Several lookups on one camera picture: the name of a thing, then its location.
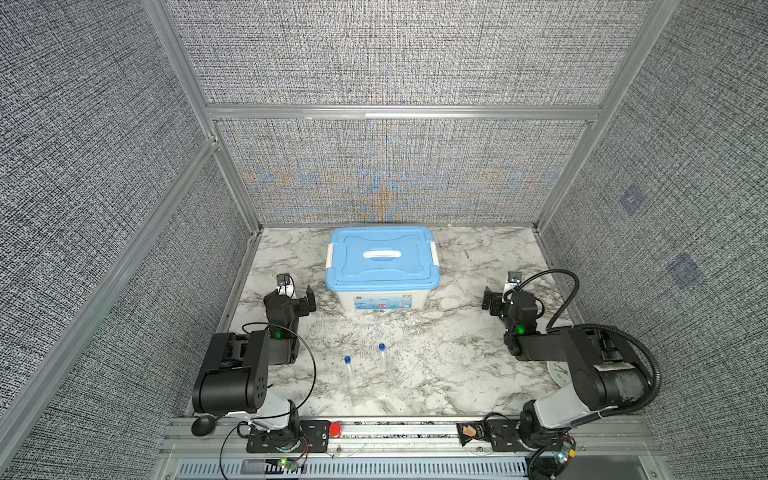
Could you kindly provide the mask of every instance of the storage box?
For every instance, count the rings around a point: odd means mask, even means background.
[[[423,308],[439,284],[437,248],[428,228],[339,228],[331,235],[326,285],[346,310]]]

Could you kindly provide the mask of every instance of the white clock face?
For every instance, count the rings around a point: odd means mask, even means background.
[[[559,387],[571,383],[571,371],[568,369],[568,362],[547,362],[547,370]]]

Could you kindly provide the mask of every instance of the blue lid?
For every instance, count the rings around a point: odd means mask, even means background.
[[[331,235],[326,285],[334,292],[432,290],[440,268],[425,227],[351,227]]]

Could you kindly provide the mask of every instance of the textured gray panel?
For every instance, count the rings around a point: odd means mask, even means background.
[[[208,100],[598,104],[651,0],[169,0]]]
[[[533,222],[582,121],[225,120],[264,223]]]
[[[146,478],[187,406],[249,235],[211,159],[3,480]]]
[[[4,2],[0,415],[194,155],[141,2]]]
[[[584,318],[662,362],[678,480],[766,475],[766,25],[761,0],[684,0],[544,232]]]

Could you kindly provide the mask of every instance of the white marble surface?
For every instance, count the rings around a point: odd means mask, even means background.
[[[289,272],[298,294],[315,291],[317,311],[300,320],[299,334],[317,361],[317,384],[302,415],[478,415],[519,412],[529,399],[553,392],[543,362],[519,362],[509,354],[501,322],[481,310],[485,286],[500,291],[508,270],[524,277],[546,268],[528,228],[432,228],[440,258],[440,286],[423,310],[348,313],[325,284],[326,249],[333,229],[272,228],[264,231],[230,330],[266,321],[263,295],[275,276]],[[550,276],[532,282],[547,307],[546,324],[559,307]],[[563,323],[568,321],[563,315]],[[396,389],[354,404],[343,362],[350,355],[366,372],[378,365],[379,343],[392,350]],[[274,392],[297,403],[312,382],[310,356],[302,348],[293,365],[271,366]]]

